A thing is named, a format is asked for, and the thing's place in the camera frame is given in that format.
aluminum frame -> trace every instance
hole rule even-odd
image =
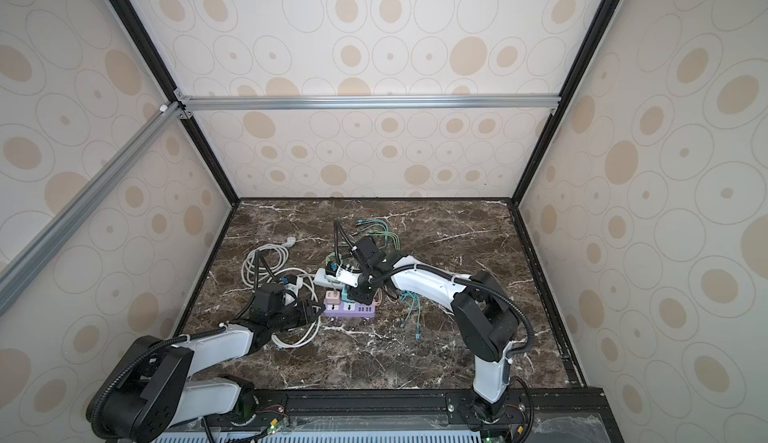
[[[401,96],[184,96],[187,110],[405,110],[432,108],[556,108],[557,94]]]
[[[179,103],[166,105],[168,108],[155,114],[0,275],[0,315],[13,305],[166,127],[179,120],[182,113]]]

patterned wallpaper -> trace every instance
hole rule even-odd
[[[558,92],[600,0],[135,0],[197,96]]]
[[[548,108],[200,111],[243,197],[508,196]]]
[[[102,0],[0,0],[0,271],[164,100]]]
[[[0,441],[101,441],[85,407],[140,335],[172,333],[229,212],[172,123],[0,318]]]
[[[768,0],[626,0],[523,204],[628,443],[764,441]]]

black cable sleeve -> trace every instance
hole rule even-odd
[[[514,440],[514,443],[523,443],[525,440],[528,439],[528,436],[531,434],[531,431],[533,429],[533,423],[534,423],[534,408],[533,408],[533,400],[531,400],[531,391],[528,388],[528,384],[525,383],[525,380],[520,378],[519,376],[514,376],[512,378],[513,381],[517,381],[520,383],[520,386],[523,388],[523,392],[525,393],[525,398],[528,400],[528,423],[526,424],[525,428],[523,429],[523,434],[520,435],[519,440]]]
[[[210,432],[210,427],[208,426],[208,420],[205,419],[205,417],[201,418],[200,424],[203,426],[203,430],[205,431],[205,438],[207,438],[208,443],[216,443],[216,440],[214,439],[214,434]]]
[[[266,260],[264,259],[264,256],[262,256],[261,252],[259,252],[259,259],[264,264],[264,269],[266,269],[266,272],[269,273],[270,277],[272,278],[272,281],[275,283],[279,283],[280,280],[277,279],[277,276],[272,272],[272,268],[270,268],[269,264],[267,264]],[[259,273],[256,272],[256,279],[259,279]]]
[[[254,255],[254,287],[250,289],[250,298],[248,303],[245,304],[243,309],[233,319],[240,319],[248,311],[248,308],[254,303],[256,299],[256,286],[259,284],[259,260],[261,259],[261,251],[256,251]]]
[[[436,274],[437,276],[441,276],[441,277],[443,277],[445,279],[452,279],[457,284],[469,286],[471,288],[481,289],[481,290],[489,293],[490,295],[494,295],[496,298],[502,300],[504,303],[507,304],[507,306],[509,306],[509,309],[512,310],[512,312],[518,318],[520,323],[523,323],[523,327],[525,328],[525,344],[523,346],[520,346],[520,347],[513,348],[513,349],[509,350],[509,352],[507,352],[507,354],[504,355],[504,356],[505,357],[510,357],[510,356],[514,356],[514,355],[520,355],[521,353],[530,352],[533,349],[534,340],[535,340],[535,333],[533,331],[533,325],[531,324],[531,320],[529,320],[528,317],[525,316],[522,311],[520,311],[520,308],[518,308],[518,306],[516,304],[514,304],[512,302],[512,300],[507,295],[505,295],[504,293],[500,293],[500,292],[494,290],[493,288],[489,288],[488,286],[481,285],[480,283],[475,283],[475,282],[473,282],[471,280],[468,280],[468,279],[456,278],[451,273],[443,271],[440,268],[435,268],[434,266],[425,265],[424,263],[416,263],[416,264],[413,264],[413,265],[399,266],[398,268],[394,268],[394,269],[390,270],[389,272],[387,272],[387,273],[385,273],[385,274],[383,274],[383,275],[381,275],[381,276],[379,276],[377,278],[374,278],[371,281],[371,283],[378,283],[378,282],[380,282],[382,280],[391,278],[392,276],[394,276],[394,275],[396,275],[398,273],[401,273],[401,272],[404,272],[404,271],[408,271],[409,269],[417,269],[417,270],[418,269],[423,269],[423,270],[428,271],[430,273]]]
[[[333,225],[336,226],[339,229],[339,233],[341,233],[342,238],[344,238],[344,241],[346,241],[347,245],[350,245],[350,248],[352,248],[352,240],[350,239],[350,236],[346,234],[346,231],[344,231],[344,227],[341,226],[341,222],[338,219],[333,220]]]
[[[333,220],[333,255],[336,256],[336,265],[341,268],[341,255],[339,254],[339,229],[336,220]]]
[[[226,331],[226,326],[222,325],[215,329],[209,329],[204,332],[189,335],[189,340],[191,341],[195,339],[205,338],[206,336],[218,335],[219,333],[223,333],[225,331]],[[91,430],[94,433],[94,435],[96,435],[97,438],[101,438],[102,440],[121,438],[120,435],[111,433],[101,425],[101,416],[102,416],[102,412],[104,411],[104,405],[106,405],[107,400],[109,400],[109,397],[118,387],[118,385],[120,385],[120,382],[126,379],[130,375],[130,373],[133,372],[142,362],[147,360],[150,356],[154,355],[155,353],[159,352],[161,349],[167,348],[168,346],[171,346],[171,345],[176,345],[177,343],[183,343],[183,342],[187,342],[186,335],[177,336],[175,338],[166,339],[166,340],[162,340],[155,343],[154,345],[147,348],[139,356],[137,356],[133,361],[128,363],[128,365],[126,365],[126,367],[123,368],[122,371],[117,373],[115,377],[109,381],[107,386],[104,388],[101,394],[94,401],[94,406],[93,406],[93,409],[91,410]]]

metal grille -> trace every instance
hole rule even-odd
[[[231,431],[215,434],[217,443],[245,438],[252,433]],[[205,433],[163,433],[154,443],[207,443]],[[259,443],[480,443],[478,433],[450,431],[295,431],[262,438]]]

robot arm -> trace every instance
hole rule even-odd
[[[387,260],[394,260],[391,267],[386,265]],[[389,277],[388,282],[391,282],[392,286],[431,299],[454,314],[462,340],[475,355],[475,380],[472,389],[476,398],[470,410],[481,421],[494,421],[503,411],[504,393],[510,383],[509,369],[520,320],[503,300],[485,293],[482,289],[456,282],[474,282],[485,289],[503,294],[496,279],[485,271],[475,275],[453,275],[447,278],[420,269],[419,267],[428,266],[413,256],[390,254],[382,259],[381,263],[384,264],[379,266],[381,271],[374,273],[386,274],[392,270],[402,270]],[[374,276],[352,273],[344,268],[337,269],[336,275],[331,275],[328,279],[350,285],[347,294],[362,304],[370,304],[369,296],[372,298],[379,288],[378,284],[371,284],[376,281]],[[479,303],[485,303],[485,308],[482,309]]]
[[[247,316],[216,330],[171,340],[137,339],[88,405],[86,416],[96,436],[148,443],[169,426],[212,414],[246,423],[255,412],[252,383],[230,376],[187,379],[261,349],[273,333],[317,320],[320,306],[285,298],[285,292],[274,283],[254,288]]]
[[[338,266],[335,275],[328,279],[349,285],[347,295],[352,300],[369,305],[379,288],[391,285],[431,299],[453,312],[462,340],[475,354],[475,401],[470,410],[481,421],[494,421],[503,411],[512,356],[530,351],[534,333],[530,321],[504,294],[493,275],[485,271],[452,275],[399,250],[385,253],[371,237],[352,243],[338,220],[334,229],[350,246],[350,254],[361,272]],[[520,323],[526,340],[522,347],[515,348]]]
[[[379,288],[390,285],[450,309],[463,341],[475,354],[475,398],[466,409],[480,421],[495,421],[504,411],[512,356],[529,351],[534,337],[530,322],[496,279],[485,271],[452,275],[398,250],[386,254],[370,237],[352,244],[343,230],[341,234],[362,271],[329,264],[328,280],[347,285],[350,298],[366,305]],[[257,351],[273,333],[315,322],[322,307],[288,293],[281,284],[265,283],[254,287],[245,318],[196,335],[137,339],[88,405],[86,416],[96,436],[148,443],[168,426],[212,414],[226,414],[238,425],[247,423],[256,410],[252,383],[230,376],[187,379],[211,365]],[[519,323],[527,339],[523,347],[515,348]]]

